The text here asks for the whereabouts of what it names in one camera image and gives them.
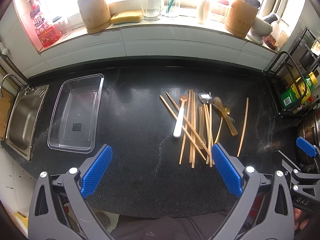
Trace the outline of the person right hand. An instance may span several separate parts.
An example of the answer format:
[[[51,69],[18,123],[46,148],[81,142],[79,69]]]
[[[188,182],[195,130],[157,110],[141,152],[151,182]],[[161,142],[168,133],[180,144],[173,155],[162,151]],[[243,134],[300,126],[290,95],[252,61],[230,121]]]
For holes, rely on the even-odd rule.
[[[303,230],[306,225],[309,222],[309,218],[302,220],[302,216],[304,215],[304,212],[300,209],[294,208],[294,219],[295,219],[295,231],[297,230]]]

